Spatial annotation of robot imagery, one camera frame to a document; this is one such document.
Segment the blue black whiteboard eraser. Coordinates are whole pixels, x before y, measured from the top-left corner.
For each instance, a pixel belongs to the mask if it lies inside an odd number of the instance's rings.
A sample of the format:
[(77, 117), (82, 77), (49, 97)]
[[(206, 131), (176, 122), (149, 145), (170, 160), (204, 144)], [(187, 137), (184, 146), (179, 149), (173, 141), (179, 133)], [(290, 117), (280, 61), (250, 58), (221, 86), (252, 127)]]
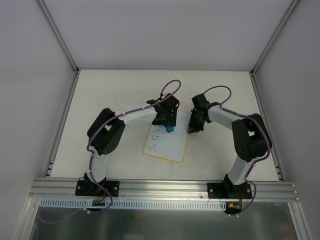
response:
[(173, 131), (174, 131), (174, 129), (175, 129), (175, 127), (174, 127), (174, 126), (166, 126), (165, 128), (166, 128), (166, 131), (167, 131), (168, 133), (173, 132)]

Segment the yellow framed small whiteboard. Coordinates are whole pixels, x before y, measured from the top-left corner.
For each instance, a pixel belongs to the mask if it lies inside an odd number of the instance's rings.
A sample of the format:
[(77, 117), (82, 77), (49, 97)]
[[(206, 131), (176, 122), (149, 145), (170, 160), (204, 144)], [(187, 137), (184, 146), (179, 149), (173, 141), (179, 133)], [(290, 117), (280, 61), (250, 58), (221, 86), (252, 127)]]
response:
[(176, 126), (168, 132), (164, 126), (151, 125), (143, 147), (143, 154), (174, 163), (182, 163), (187, 152), (190, 112), (178, 111)]

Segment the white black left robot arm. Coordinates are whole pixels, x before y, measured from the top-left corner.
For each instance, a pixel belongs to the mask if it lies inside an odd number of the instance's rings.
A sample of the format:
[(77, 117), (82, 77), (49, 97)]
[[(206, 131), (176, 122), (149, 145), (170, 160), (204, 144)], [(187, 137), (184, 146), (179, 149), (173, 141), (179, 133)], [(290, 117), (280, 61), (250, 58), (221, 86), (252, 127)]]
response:
[(123, 132), (129, 126), (138, 123), (152, 123), (164, 126), (172, 132), (176, 126), (180, 101), (171, 93), (164, 98), (151, 99), (140, 108), (116, 114), (109, 108), (103, 109), (87, 131), (89, 138), (86, 150), (91, 153), (89, 169), (83, 180), (78, 181), (77, 196), (101, 196), (108, 190), (104, 173), (104, 160), (94, 163), (96, 155), (108, 155), (119, 145)]

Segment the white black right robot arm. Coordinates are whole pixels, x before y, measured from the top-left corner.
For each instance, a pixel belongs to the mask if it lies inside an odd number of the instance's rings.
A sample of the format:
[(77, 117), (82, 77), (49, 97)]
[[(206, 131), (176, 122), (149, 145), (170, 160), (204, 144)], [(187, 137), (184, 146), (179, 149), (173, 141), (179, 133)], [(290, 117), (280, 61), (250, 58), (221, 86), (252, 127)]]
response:
[(243, 115), (210, 103), (203, 93), (191, 99), (193, 109), (188, 123), (189, 134), (204, 130), (205, 123), (218, 123), (232, 131), (236, 159), (221, 183), (208, 183), (209, 199), (252, 199), (247, 177), (255, 161), (271, 152), (272, 142), (261, 115)]

